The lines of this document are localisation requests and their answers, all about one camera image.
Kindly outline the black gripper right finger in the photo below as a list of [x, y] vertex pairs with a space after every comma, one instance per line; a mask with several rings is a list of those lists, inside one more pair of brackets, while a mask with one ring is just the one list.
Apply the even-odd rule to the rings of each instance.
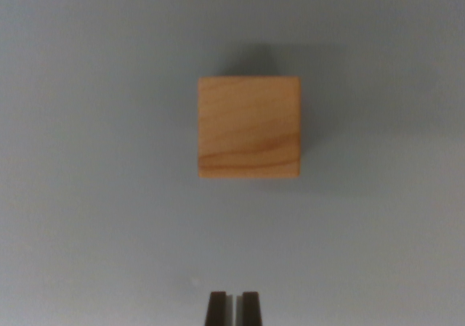
[[262, 313], [259, 293], [256, 291], [243, 292], [236, 298], [235, 308], [236, 326], [262, 326]]

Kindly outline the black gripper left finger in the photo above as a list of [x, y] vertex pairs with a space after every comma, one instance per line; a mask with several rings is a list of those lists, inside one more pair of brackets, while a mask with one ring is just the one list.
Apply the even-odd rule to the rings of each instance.
[[233, 296], [225, 291], [210, 293], [204, 322], [205, 326], [233, 325]]

